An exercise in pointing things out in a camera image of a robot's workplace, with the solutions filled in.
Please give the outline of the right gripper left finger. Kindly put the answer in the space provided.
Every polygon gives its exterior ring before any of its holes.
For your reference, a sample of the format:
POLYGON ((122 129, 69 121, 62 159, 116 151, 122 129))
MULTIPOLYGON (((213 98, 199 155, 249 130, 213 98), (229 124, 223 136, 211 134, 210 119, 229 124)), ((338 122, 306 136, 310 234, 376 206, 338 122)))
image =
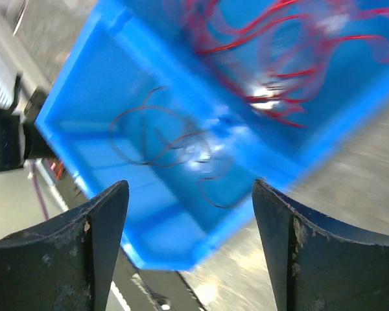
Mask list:
POLYGON ((105 310, 127 214, 118 181, 0 240, 0 310, 105 310))

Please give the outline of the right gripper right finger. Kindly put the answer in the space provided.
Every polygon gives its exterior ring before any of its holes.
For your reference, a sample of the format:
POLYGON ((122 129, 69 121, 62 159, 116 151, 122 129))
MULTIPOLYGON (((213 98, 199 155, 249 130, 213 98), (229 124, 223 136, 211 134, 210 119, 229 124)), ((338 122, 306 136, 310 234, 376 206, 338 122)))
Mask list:
POLYGON ((331 218, 260 179, 252 201, 278 310, 389 310, 389 235, 331 218))

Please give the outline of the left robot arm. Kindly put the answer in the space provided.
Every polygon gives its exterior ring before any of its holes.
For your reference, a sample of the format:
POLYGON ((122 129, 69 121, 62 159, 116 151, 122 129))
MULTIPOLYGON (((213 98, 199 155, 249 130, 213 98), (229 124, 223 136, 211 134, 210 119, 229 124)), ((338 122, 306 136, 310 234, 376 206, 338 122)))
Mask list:
POLYGON ((23 168, 27 160, 57 158, 35 125, 48 94, 36 88, 23 112, 16 112, 25 90, 22 76, 22 73, 16 74, 11 105, 7 109, 0 108, 0 172, 23 168))

